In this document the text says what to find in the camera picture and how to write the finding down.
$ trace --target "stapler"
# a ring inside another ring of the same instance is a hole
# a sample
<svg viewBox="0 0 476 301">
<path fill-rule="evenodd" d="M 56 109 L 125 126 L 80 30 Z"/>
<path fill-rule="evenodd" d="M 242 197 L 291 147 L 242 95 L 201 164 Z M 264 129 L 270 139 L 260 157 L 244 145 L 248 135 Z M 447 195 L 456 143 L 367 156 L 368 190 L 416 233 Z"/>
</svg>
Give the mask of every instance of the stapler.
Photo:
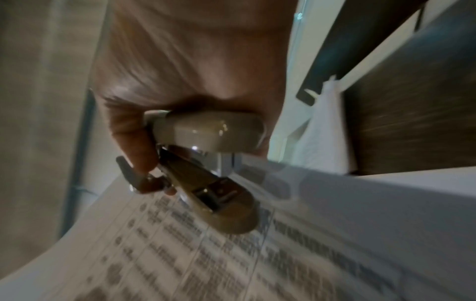
<svg viewBox="0 0 476 301">
<path fill-rule="evenodd" d="M 226 234 L 244 234 L 259 221 L 259 203 L 228 176 L 240 166 L 240 153 L 259 148 L 266 128 L 252 113 L 167 112 L 146 115 L 164 174 L 134 172 L 124 157 L 117 163 L 132 189 L 151 193 L 173 187 L 207 224 Z"/>
</svg>

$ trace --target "wooden floor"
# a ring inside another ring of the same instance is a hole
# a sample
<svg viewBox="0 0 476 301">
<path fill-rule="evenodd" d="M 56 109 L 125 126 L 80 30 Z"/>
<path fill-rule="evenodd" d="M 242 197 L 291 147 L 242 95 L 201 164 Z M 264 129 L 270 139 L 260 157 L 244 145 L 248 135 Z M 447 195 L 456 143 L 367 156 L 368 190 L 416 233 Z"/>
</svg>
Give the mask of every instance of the wooden floor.
<svg viewBox="0 0 476 301">
<path fill-rule="evenodd" d="M 57 239 L 105 0 L 0 0 L 0 278 Z"/>
</svg>

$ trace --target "dark wooden surface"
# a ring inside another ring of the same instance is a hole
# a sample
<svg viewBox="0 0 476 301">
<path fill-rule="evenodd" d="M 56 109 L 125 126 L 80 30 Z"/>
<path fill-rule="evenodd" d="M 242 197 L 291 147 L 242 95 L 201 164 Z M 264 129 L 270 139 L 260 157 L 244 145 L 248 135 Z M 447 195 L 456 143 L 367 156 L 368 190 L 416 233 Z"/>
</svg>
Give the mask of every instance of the dark wooden surface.
<svg viewBox="0 0 476 301">
<path fill-rule="evenodd" d="M 453 5 L 344 99 L 358 174 L 476 166 L 476 1 Z"/>
<path fill-rule="evenodd" d="M 426 0 L 346 0 L 296 97 L 312 106 L 304 89 L 321 93 L 331 75 L 342 78 L 416 12 Z"/>
</svg>

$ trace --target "hand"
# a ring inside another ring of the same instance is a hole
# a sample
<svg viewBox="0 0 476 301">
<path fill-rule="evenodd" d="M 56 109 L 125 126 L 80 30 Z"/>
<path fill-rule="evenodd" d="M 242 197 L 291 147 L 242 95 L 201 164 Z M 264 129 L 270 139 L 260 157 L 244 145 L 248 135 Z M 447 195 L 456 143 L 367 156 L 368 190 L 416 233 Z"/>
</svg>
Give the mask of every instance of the hand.
<svg viewBox="0 0 476 301">
<path fill-rule="evenodd" d="M 114 0 L 93 66 L 93 91 L 134 169 L 158 163 L 149 110 L 200 106 L 259 114 L 269 137 L 281 113 L 296 0 Z"/>
</svg>

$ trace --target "finger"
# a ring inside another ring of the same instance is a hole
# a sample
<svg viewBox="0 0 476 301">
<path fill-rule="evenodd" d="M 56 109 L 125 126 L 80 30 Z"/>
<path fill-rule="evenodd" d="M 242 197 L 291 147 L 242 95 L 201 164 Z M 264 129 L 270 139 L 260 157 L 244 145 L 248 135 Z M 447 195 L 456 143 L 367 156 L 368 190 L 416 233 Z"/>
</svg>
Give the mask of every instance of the finger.
<svg viewBox="0 0 476 301">
<path fill-rule="evenodd" d="M 158 164 L 155 143 L 144 128 L 144 111 L 126 105 L 101 106 L 111 136 L 134 170 L 147 174 Z"/>
</svg>

